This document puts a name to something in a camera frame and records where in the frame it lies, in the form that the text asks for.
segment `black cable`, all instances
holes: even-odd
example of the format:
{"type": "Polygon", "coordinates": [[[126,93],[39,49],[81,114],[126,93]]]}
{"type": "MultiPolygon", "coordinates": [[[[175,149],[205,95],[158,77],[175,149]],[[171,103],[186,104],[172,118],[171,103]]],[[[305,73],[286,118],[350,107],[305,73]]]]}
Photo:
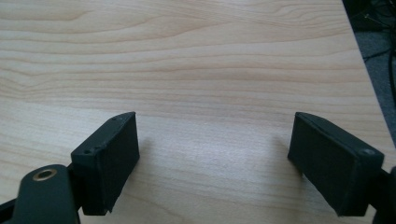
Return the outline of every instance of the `black cable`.
{"type": "Polygon", "coordinates": [[[394,57],[394,48],[391,49],[388,59],[388,71],[389,71],[389,82],[390,82],[390,89],[392,90],[393,101],[396,104],[396,83],[395,83],[395,76],[393,74],[393,57],[394,57]]]}
{"type": "Polygon", "coordinates": [[[384,55],[384,54],[388,53],[389,51],[390,51],[390,49],[386,49],[386,50],[383,50],[383,51],[379,51],[378,53],[374,53],[374,54],[372,54],[372,55],[363,57],[363,60],[364,60],[365,63],[367,63],[370,59],[373,59],[373,58],[375,58],[375,57],[379,57],[379,56],[381,56],[381,55],[384,55]]]}

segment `wooden table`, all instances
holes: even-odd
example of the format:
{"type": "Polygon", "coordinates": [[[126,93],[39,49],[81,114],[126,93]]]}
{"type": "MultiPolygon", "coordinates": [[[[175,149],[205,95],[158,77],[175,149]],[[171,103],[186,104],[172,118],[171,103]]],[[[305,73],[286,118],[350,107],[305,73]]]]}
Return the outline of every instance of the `wooden table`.
{"type": "Polygon", "coordinates": [[[0,30],[0,203],[136,111],[141,160],[82,223],[371,223],[286,158],[304,111],[396,164],[340,0],[5,0],[0,30]]]}

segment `light wood surface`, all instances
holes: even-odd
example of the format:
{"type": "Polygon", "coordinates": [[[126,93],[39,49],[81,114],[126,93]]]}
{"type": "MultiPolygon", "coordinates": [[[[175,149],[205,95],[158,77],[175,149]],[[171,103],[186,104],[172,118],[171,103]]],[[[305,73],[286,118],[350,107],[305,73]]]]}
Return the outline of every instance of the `light wood surface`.
{"type": "Polygon", "coordinates": [[[287,160],[296,111],[396,164],[340,0],[0,2],[0,203],[126,111],[141,160],[82,223],[371,223],[287,160]]]}

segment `wood grain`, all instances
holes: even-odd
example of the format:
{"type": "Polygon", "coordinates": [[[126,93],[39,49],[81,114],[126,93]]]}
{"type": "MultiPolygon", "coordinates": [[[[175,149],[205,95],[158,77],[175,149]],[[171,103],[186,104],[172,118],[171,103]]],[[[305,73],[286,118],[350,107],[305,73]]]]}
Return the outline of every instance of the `wood grain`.
{"type": "Polygon", "coordinates": [[[136,111],[141,160],[83,223],[371,223],[286,159],[296,111],[396,163],[339,0],[0,1],[0,104],[0,203],[136,111]]]}

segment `black plastic part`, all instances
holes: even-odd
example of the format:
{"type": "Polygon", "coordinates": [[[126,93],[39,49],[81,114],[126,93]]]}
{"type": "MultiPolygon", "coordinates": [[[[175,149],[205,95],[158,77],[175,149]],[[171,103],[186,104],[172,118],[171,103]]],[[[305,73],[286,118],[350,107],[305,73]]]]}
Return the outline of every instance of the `black plastic part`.
{"type": "Polygon", "coordinates": [[[0,204],[0,223],[3,223],[12,218],[12,212],[14,211],[15,199],[6,203],[0,204]]]}
{"type": "Polygon", "coordinates": [[[338,216],[364,216],[384,155],[326,119],[297,112],[288,158],[338,216]]]}
{"type": "Polygon", "coordinates": [[[83,179],[85,215],[111,212],[139,160],[135,112],[109,119],[71,154],[73,173],[83,179]]]}
{"type": "Polygon", "coordinates": [[[65,166],[44,166],[23,178],[12,224],[26,223],[79,223],[65,166]]]}

